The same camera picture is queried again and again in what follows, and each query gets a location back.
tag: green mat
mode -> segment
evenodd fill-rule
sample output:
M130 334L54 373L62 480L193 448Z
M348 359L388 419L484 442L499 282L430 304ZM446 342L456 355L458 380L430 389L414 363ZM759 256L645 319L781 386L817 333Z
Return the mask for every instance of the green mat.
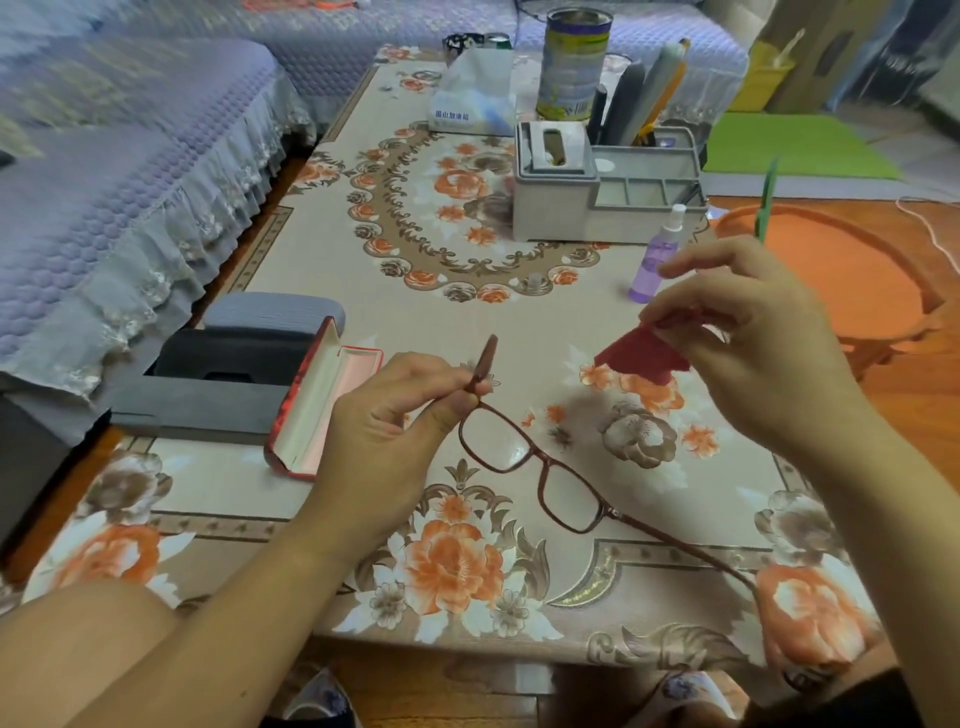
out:
M814 114L725 113L707 143L707 172L897 180L900 170L843 122Z

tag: brown eyeglass frame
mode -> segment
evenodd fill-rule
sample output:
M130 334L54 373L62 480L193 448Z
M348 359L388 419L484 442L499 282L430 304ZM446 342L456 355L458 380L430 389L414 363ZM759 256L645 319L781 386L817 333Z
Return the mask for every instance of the brown eyeglass frame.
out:
M493 355L496 353L496 343L497 343L496 336L491 336L490 339L487 341L487 345L484 347L483 353L480 354L480 358L477 360L477 365L473 370L473 379L470 380L470 383L466 387L468 392L473 393L477 384L479 384L481 381L486 379L487 376L490 375L490 370L493 362ZM467 444L467 439L464 437L464 425L467 423L467 420L473 415L474 412L481 409L486 412L490 412L491 414L503 420L503 422L505 422L507 425L512 427L514 431L520 437L522 437L524 442L526 442L527 444L527 453L523 457L521 457L519 460L517 460L509 468L503 469L503 468L497 468L491 465L482 457L477 455L477 453L473 451L470 445ZM575 470L573 470L573 468L568 466L562 460L558 460L557 458L545 452L543 448L537 445L537 443L535 443L533 439L526 432L524 432L520 428L520 426L517 425L513 420L511 420L505 414L500 412L498 409L494 409L493 407L489 406L482 400L478 401L476 408L474 408L470 412L470 414L468 414L460 422L460 426L457 429L457 435L460 438L460 445L467 452L467 454L470 457L472 457L477 463L482 465L484 468L486 468L489 471L493 471L494 473L499 473L499 474L512 473L518 470L519 468L523 467L524 465L526 465L526 463L529 462L532 457L534 456L538 457L538 459L542 462L542 467L540 468L540 481L537 486L537 500L540 502L540 508L542 508L543 512L546 513L546 515L549 516L557 525L561 526L567 531L583 536L588 534L594 528L596 528L600 524L600 521L602 521L603 519L611 518L611 519L614 519L615 521L626 523L627 525L632 526L636 530L642 531L648 536L652 536L658 541L664 544L667 544L668 546L672 546L676 548L678 551L685 553L687 556L692 556L693 558L699 561L702 561L706 564L710 564L715 569L718 569L723 573L729 574L734 579L739 581L741 584L746 586L747 589L750 590L750 594L754 598L754 603L756 604L757 616L760 619L760 628L761 628L762 639L763 639L763 652L767 659L767 665L769 667L776 667L778 669L778 672L780 672L780 669L782 667L782 659L780 657L779 650L775 647L770 637L769 631L765 628L765 624L766 624L766 619L764 619L765 610L763 609L763 602L760 599L760 594L757 591L756 584L752 582L750 579L748 579L746 576L744 576L742 573L740 573L738 570L734 569L728 564L725 564L723 561L716 558L715 556L711 556L701 548L698 548L684 541L681 541L680 539L675 538L674 536L671 536L670 534L664 531L661 531L658 528L655 528L654 526L649 525L648 523L644 523L643 521L635 519L633 516L628 516L626 513L623 513L622 511L617 510L611 505L611 503L606 498L600 495L600 492L597 491L597 489L594 488L586 478L584 478L582 475L577 473ZM547 506L544 494L546 493L546 481L550 475L550 469L553 467L563 468L565 471L572 474L574 477L580 480L580 482L582 482L585 486L587 486L588 490L593 494L593 497L597 499L596 515L593 517L593 521L590 523L590 525L587 528L578 529L578 528L572 527L568 523L565 523L560 517L558 517L553 511L550 510L549 506Z

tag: floral tablecloth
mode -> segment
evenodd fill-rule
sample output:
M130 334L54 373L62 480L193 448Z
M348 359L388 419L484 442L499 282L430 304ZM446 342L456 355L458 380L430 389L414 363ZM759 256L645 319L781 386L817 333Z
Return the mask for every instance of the floral tablecloth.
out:
M694 373L658 386L593 366L636 325L625 291L642 249L514 242L512 140L422 121L443 69L416 49L384 49L228 289L335 299L345 343L388 355L469 366L496 333L491 405L614 507L754 579L780 650L806 668L792 680L847 665L879 624L820 500L724 422ZM471 448L522 454L522 439L494 425L474 421ZM318 631L720 668L762 690L769 671L742 585L620 522L563 529L540 506L539 476L530 463L484 470L448 438L410 521L357 566ZM283 528L308 488L272 473L259 448L128 441L24 598L110 576L189 608Z

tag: person's left hand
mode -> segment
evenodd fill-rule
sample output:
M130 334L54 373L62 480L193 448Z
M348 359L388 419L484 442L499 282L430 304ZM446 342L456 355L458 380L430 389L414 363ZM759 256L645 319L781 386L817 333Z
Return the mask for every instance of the person's left hand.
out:
M471 379L438 356L404 353L336 401L316 483L298 514L323 529L327 543L335 537L333 555L353 566L410 518L437 448L492 389L484 381L470 394ZM404 415L428 402L404 429Z

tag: yellow bin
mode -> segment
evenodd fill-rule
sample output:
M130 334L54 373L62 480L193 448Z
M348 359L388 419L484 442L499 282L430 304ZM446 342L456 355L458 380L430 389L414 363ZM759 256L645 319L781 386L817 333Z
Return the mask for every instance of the yellow bin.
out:
M780 53L775 46L758 40L750 49L750 67L743 87L733 99L728 111L763 111L774 95L774 91L783 83L783 79L796 65L785 59L780 68L774 68L774 58Z

